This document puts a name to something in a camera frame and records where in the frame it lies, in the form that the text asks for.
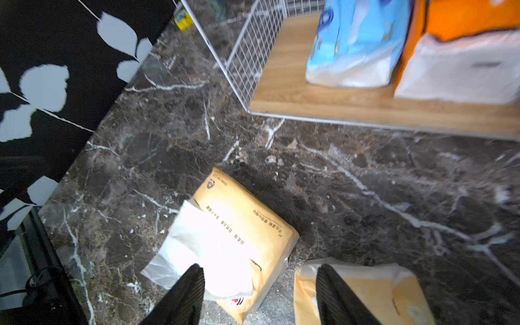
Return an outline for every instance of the toilet paper package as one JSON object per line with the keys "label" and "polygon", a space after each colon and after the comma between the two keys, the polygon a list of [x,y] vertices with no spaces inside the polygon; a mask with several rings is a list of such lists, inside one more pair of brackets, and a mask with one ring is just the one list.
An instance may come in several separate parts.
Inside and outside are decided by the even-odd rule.
{"label": "toilet paper package", "polygon": [[518,0],[417,0],[395,96],[514,102],[520,93],[518,27]]}
{"label": "toilet paper package", "polygon": [[253,293],[218,301],[241,324],[248,314],[258,310],[273,283],[286,270],[289,254],[300,236],[233,178],[216,168],[193,199],[249,261]]}
{"label": "toilet paper package", "polygon": [[204,269],[204,299],[234,299],[253,293],[249,261],[197,203],[186,200],[179,209],[157,255],[141,271],[169,290],[197,263]]}
{"label": "toilet paper package", "polygon": [[204,269],[204,299],[217,301],[243,323],[287,268],[298,238],[293,227],[214,168],[193,198],[184,201],[141,274],[170,289],[197,263]]}
{"label": "toilet paper package", "polygon": [[382,87],[401,55],[410,0],[327,0],[305,77],[330,87]]}
{"label": "toilet paper package", "polygon": [[305,262],[294,275],[296,325],[321,325],[316,300],[316,276],[329,264],[381,325],[435,325],[415,275],[397,264],[361,266],[334,258]]}

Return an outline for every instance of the marble floor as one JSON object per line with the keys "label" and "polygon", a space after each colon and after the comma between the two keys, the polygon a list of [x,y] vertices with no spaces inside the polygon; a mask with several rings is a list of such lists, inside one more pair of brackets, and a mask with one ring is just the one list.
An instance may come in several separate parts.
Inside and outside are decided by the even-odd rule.
{"label": "marble floor", "polygon": [[[214,166],[301,235],[245,324],[294,324],[294,271],[326,256],[409,268],[439,325],[518,324],[519,143],[248,115],[170,23],[40,210],[90,325],[139,324],[165,294],[140,271]],[[234,323],[204,303],[201,324]]]}

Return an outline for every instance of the wooden board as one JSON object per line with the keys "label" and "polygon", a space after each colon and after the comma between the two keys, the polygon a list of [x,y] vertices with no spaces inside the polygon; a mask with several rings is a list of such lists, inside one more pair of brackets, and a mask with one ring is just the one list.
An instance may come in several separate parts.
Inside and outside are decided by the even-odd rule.
{"label": "wooden board", "polygon": [[305,81],[319,15],[285,19],[250,104],[252,114],[420,131],[520,138],[520,105],[491,106],[393,97],[378,89],[327,88]]}

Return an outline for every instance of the leaf pattern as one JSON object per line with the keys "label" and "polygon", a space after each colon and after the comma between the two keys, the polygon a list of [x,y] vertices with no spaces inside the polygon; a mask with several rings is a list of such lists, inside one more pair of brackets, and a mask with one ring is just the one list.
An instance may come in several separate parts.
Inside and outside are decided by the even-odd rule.
{"label": "leaf pattern", "polygon": [[137,72],[137,69],[139,69],[139,66],[139,62],[134,60],[119,62],[117,69],[118,78],[125,82],[130,82]]}
{"label": "leaf pattern", "polygon": [[9,215],[14,215],[7,222],[7,230],[16,230],[23,221],[29,210],[33,206],[42,206],[49,199],[52,192],[56,189],[58,183],[47,176],[40,177],[31,186],[27,188],[27,193],[35,204],[25,203],[19,199],[13,199],[3,210],[0,211],[0,220],[5,219]]}
{"label": "leaf pattern", "polygon": [[139,41],[136,53],[137,61],[139,61],[139,63],[142,63],[146,59],[148,54],[150,54],[150,52],[152,51],[152,47],[153,45],[147,37]]}
{"label": "leaf pattern", "polygon": [[59,112],[67,99],[66,66],[44,64],[26,70],[20,78],[20,90],[29,103],[36,108]]}
{"label": "leaf pattern", "polygon": [[32,135],[31,115],[36,111],[32,105],[20,105],[16,110],[4,112],[0,124],[0,142],[28,138]]}
{"label": "leaf pattern", "polygon": [[110,47],[135,57],[137,35],[126,22],[102,12],[97,23],[97,31]]}
{"label": "leaf pattern", "polygon": [[[5,85],[7,85],[5,93],[12,93],[5,74],[1,69],[0,71],[2,72],[0,74],[0,89],[4,90]],[[29,104],[20,105],[16,110],[4,112],[4,118],[0,123],[0,142],[30,137],[32,135],[31,116],[35,110],[40,109],[47,113],[61,111],[67,100],[68,78],[69,70],[67,66],[43,64],[27,69],[19,83],[24,97],[12,94]]]}
{"label": "leaf pattern", "polygon": [[0,94],[10,93],[11,88],[9,88],[9,83],[5,78],[4,71],[0,68]]}
{"label": "leaf pattern", "polygon": [[101,18],[99,18],[97,23],[97,32],[110,47],[136,59],[135,61],[126,60],[120,62],[116,71],[119,79],[130,82],[141,63],[152,50],[152,43],[145,37],[137,45],[137,34],[132,27],[104,11],[101,13]]}

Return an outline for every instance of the white wire grid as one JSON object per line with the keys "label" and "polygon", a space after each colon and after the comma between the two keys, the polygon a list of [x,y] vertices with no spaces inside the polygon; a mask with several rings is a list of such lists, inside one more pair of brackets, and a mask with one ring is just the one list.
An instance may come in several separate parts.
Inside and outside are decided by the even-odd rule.
{"label": "white wire grid", "polygon": [[255,0],[229,58],[222,63],[187,0],[181,1],[240,103],[248,112],[283,20],[321,12],[325,6],[325,0]]}

